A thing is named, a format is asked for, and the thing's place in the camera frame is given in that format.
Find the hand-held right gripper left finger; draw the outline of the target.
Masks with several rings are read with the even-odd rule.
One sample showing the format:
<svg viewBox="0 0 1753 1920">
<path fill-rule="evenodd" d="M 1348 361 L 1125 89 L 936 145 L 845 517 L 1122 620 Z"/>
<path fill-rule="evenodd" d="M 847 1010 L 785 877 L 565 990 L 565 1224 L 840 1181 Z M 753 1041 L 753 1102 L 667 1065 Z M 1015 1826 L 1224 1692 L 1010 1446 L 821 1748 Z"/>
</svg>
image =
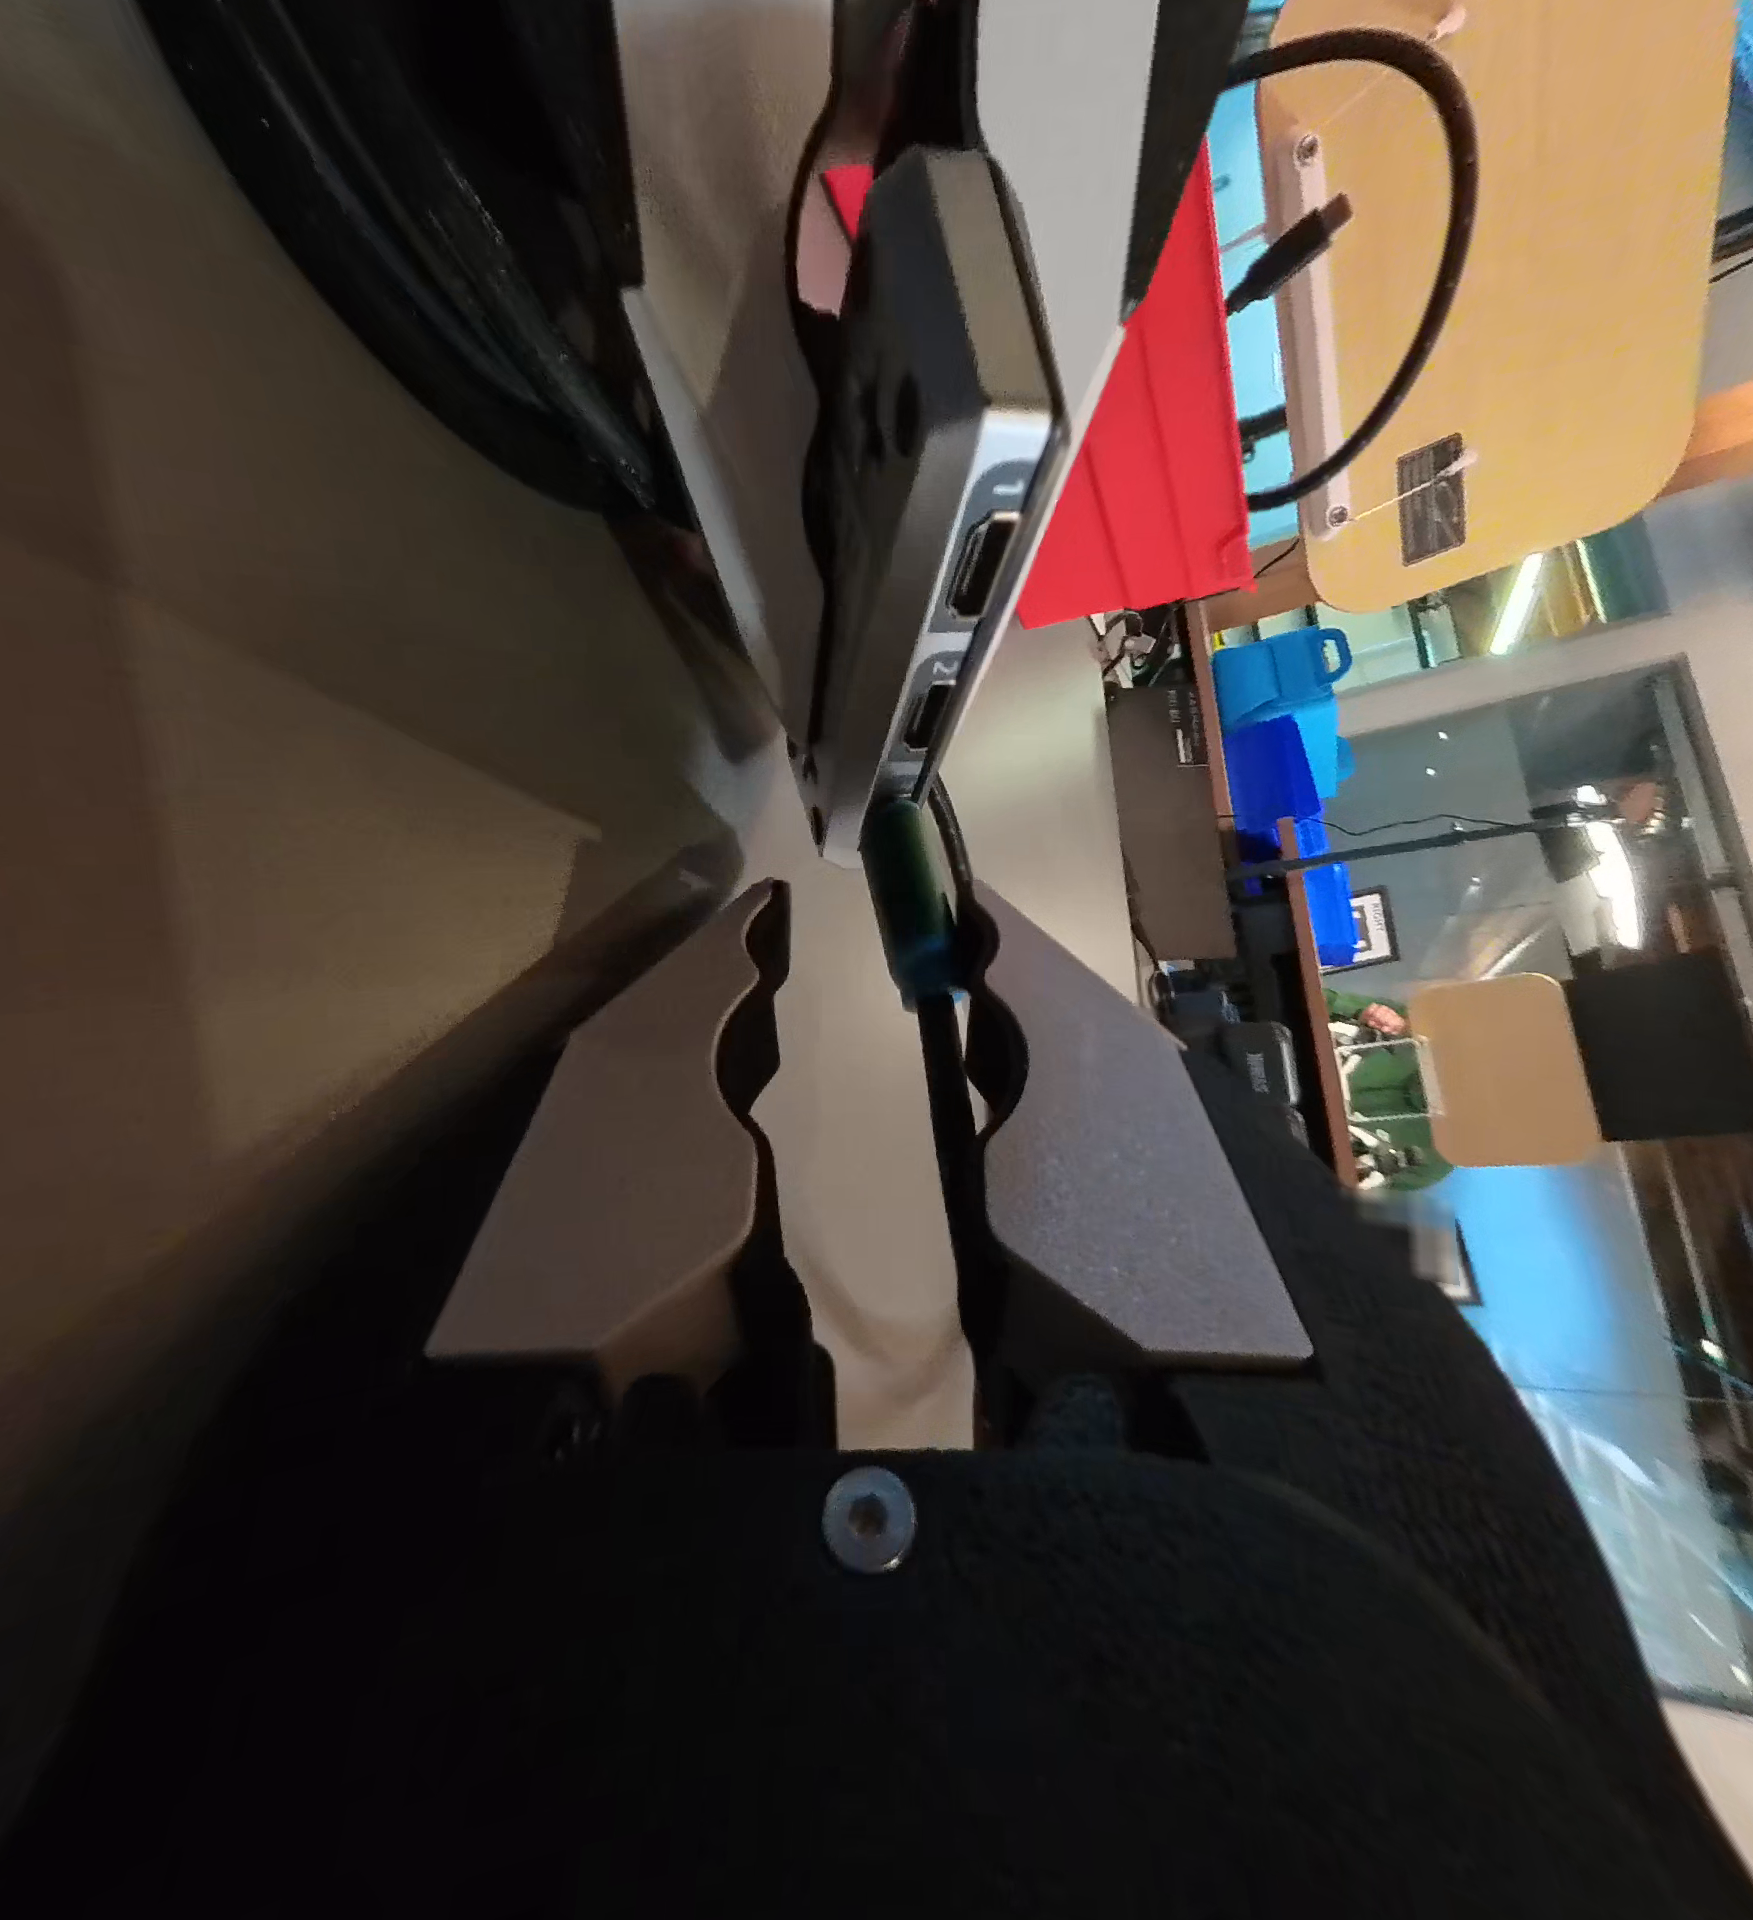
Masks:
<svg viewBox="0 0 1753 1920">
<path fill-rule="evenodd" d="M 791 944 L 791 885 L 756 881 L 568 1035 L 432 1324 L 433 1364 L 548 1362 L 607 1396 L 809 1370 L 753 1113 L 781 1067 Z"/>
</svg>

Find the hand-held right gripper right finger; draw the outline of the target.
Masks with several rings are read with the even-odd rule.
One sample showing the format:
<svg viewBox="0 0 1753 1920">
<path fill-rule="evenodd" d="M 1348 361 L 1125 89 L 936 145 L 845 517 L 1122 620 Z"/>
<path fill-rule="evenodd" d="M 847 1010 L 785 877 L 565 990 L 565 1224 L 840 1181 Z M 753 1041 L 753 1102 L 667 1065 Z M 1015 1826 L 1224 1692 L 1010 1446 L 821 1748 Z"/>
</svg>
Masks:
<svg viewBox="0 0 1753 1920">
<path fill-rule="evenodd" d="M 981 1380 L 1307 1367 L 1181 1042 L 984 883 L 964 933 L 960 1311 Z"/>
</svg>

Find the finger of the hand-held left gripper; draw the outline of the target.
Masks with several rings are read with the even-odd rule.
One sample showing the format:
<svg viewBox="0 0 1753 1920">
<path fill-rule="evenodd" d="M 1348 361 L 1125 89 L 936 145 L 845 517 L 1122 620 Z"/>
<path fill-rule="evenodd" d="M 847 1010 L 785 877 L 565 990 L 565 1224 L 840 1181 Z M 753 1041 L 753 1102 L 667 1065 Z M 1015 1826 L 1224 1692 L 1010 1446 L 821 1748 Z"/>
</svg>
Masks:
<svg viewBox="0 0 1753 1920">
<path fill-rule="evenodd" d="M 623 309 L 746 657 L 802 738 L 818 397 L 792 303 L 844 288 L 845 227 L 810 191 L 875 155 L 875 4 L 626 2 L 623 138 L 640 251 Z"/>
<path fill-rule="evenodd" d="M 1122 326 L 1158 5 L 982 2 L 977 109 L 1033 256 L 1066 413 L 1085 420 Z"/>
</svg>

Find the grey port hub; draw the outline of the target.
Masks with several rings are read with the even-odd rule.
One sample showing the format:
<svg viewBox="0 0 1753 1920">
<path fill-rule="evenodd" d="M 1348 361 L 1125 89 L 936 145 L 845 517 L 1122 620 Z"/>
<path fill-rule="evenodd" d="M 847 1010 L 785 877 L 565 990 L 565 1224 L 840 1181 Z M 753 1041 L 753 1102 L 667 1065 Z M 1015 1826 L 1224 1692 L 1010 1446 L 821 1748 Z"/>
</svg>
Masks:
<svg viewBox="0 0 1753 1920">
<path fill-rule="evenodd" d="M 912 145 L 872 181 L 822 330 L 801 520 L 821 615 L 796 780 L 816 851 L 863 858 L 923 800 L 996 654 L 1068 422 L 1007 179 Z"/>
</svg>

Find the red plastic bin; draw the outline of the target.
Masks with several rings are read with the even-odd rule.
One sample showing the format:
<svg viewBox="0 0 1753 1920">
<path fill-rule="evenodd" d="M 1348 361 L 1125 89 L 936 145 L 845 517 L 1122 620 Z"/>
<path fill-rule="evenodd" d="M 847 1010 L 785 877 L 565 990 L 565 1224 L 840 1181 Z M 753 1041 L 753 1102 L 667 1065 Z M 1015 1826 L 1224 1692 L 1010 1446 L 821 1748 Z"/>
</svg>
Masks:
<svg viewBox="0 0 1753 1920">
<path fill-rule="evenodd" d="M 1200 147 L 1018 601 L 1024 629 L 1253 578 L 1215 181 Z"/>
</svg>

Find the black hdmi cable green plug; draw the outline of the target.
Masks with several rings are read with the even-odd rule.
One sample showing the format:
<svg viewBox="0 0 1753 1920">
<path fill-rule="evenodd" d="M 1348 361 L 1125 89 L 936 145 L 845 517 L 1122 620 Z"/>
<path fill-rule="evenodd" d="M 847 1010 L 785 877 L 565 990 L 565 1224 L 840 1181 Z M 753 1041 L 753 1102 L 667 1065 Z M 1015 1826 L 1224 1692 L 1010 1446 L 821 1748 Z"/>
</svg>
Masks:
<svg viewBox="0 0 1753 1920">
<path fill-rule="evenodd" d="M 963 1016 L 981 927 L 974 865 L 945 780 L 933 778 L 922 798 L 881 798 L 862 853 L 885 963 L 916 1023 L 958 1324 L 984 1370 L 1000 1330 L 1003 1282 L 984 1241 L 982 1131 Z"/>
</svg>

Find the black equipment case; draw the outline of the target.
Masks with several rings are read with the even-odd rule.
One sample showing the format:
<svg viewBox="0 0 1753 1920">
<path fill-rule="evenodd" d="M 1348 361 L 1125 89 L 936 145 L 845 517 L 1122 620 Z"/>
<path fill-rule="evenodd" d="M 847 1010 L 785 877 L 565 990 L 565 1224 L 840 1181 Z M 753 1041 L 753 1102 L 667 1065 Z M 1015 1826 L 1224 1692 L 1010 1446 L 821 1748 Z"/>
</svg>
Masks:
<svg viewBox="0 0 1753 1920">
<path fill-rule="evenodd" d="M 1132 931 L 1155 962 L 1233 960 L 1227 803 L 1197 691 L 1116 688 L 1104 714 Z"/>
</svg>

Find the stack of blue bins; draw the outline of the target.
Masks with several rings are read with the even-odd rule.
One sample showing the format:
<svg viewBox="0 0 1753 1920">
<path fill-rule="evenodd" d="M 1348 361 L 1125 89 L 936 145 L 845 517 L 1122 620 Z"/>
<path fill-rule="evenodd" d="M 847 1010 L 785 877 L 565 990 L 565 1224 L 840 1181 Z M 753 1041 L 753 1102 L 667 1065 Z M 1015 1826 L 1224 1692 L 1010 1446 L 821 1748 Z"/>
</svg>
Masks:
<svg viewBox="0 0 1753 1920">
<path fill-rule="evenodd" d="M 1345 634 L 1319 625 L 1210 657 L 1235 828 L 1246 854 L 1265 858 L 1279 853 L 1279 825 L 1292 823 L 1297 854 L 1316 858 L 1301 883 L 1318 954 L 1332 966 L 1354 962 L 1360 945 L 1348 865 L 1328 858 L 1325 823 L 1351 773 L 1338 703 L 1350 667 Z"/>
</svg>

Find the beige board with white rim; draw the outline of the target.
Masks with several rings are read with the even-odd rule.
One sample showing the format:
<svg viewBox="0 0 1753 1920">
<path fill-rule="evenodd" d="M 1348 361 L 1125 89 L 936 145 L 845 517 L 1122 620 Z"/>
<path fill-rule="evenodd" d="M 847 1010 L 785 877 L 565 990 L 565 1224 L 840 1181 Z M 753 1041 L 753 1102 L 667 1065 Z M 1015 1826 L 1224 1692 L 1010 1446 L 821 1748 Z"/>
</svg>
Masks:
<svg viewBox="0 0 1753 1920">
<path fill-rule="evenodd" d="M 1600 534 L 1680 463 L 1701 395 L 1736 4 L 1295 2 L 1273 45 L 1415 36 L 1478 132 L 1457 304 L 1384 433 L 1297 509 L 1318 598 L 1384 610 Z M 1342 445 L 1415 336 L 1448 217 L 1420 89 L 1348 62 L 1257 86 L 1273 227 L 1348 225 L 1273 300 L 1291 461 Z"/>
</svg>

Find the black monitor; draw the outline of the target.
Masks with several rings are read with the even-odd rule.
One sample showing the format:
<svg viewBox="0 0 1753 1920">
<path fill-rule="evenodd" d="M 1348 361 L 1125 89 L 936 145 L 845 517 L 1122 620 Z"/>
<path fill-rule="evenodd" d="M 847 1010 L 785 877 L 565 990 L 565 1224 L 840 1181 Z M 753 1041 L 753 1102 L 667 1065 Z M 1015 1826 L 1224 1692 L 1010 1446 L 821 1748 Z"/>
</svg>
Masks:
<svg viewBox="0 0 1753 1920">
<path fill-rule="evenodd" d="M 1753 1023 L 1717 949 L 1563 983 L 1602 1139 L 1753 1135 Z"/>
</svg>

